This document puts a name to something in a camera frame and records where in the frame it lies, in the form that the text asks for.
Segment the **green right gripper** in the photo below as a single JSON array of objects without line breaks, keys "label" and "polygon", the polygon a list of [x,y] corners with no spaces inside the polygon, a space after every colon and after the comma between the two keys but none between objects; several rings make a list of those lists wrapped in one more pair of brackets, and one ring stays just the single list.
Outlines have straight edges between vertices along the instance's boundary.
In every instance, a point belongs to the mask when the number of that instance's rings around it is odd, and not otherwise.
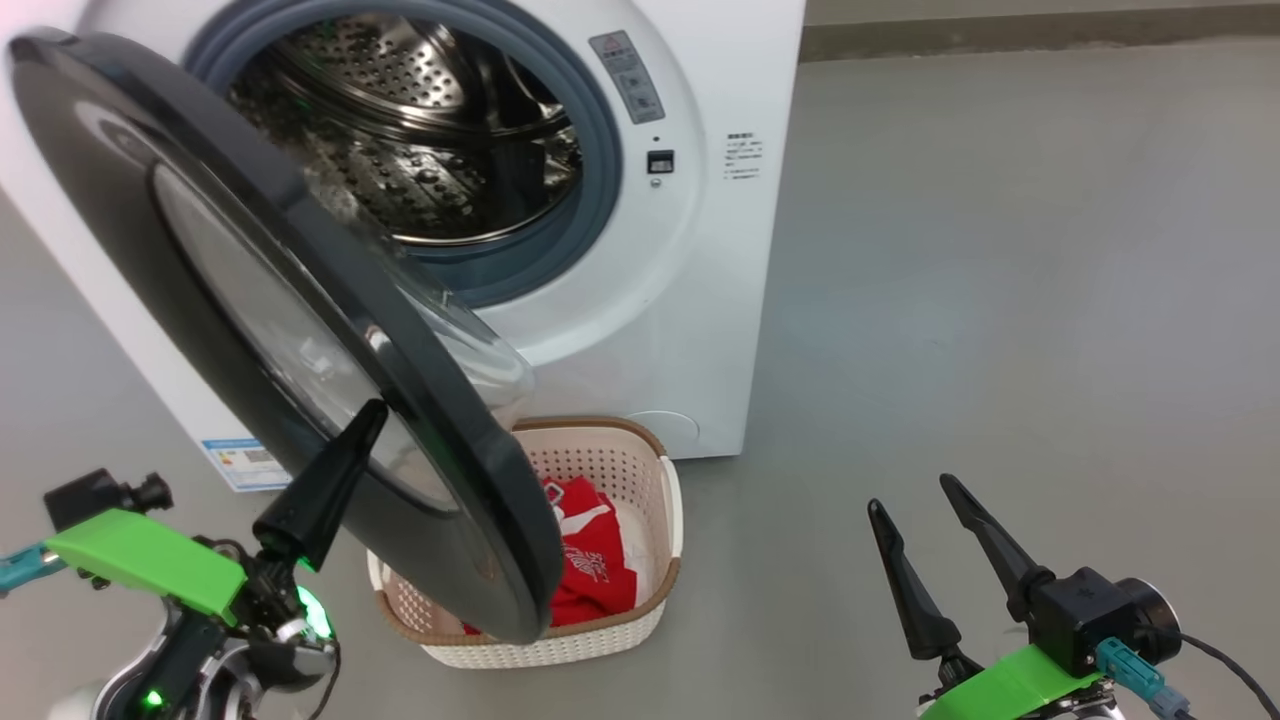
[{"label": "green right gripper", "polygon": [[[940,477],[957,520],[978,539],[1006,594],[1015,623],[1032,619],[1030,594],[1056,575],[1037,562],[951,474]],[[961,633],[946,618],[905,552],[905,541],[884,505],[867,505],[879,557],[910,656],[940,660],[940,684],[923,696],[919,719],[1105,719],[1106,682],[1097,673],[1097,651],[1089,647],[1078,659],[1085,673],[1073,675],[1034,644],[1019,650],[991,667],[977,666],[960,652]]]}]

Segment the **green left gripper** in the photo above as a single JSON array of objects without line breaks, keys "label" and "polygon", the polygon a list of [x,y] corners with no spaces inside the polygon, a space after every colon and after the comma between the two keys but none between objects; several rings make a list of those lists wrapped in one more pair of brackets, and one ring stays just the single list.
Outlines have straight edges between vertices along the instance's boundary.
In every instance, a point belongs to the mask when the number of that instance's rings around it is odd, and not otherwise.
[{"label": "green left gripper", "polygon": [[[320,571],[389,415],[383,400],[369,400],[293,477],[252,525],[257,561]],[[224,621],[247,619],[234,606],[248,602],[241,593],[248,588],[248,573],[145,515],[110,509],[56,533],[45,546],[91,577],[175,600]]]}]

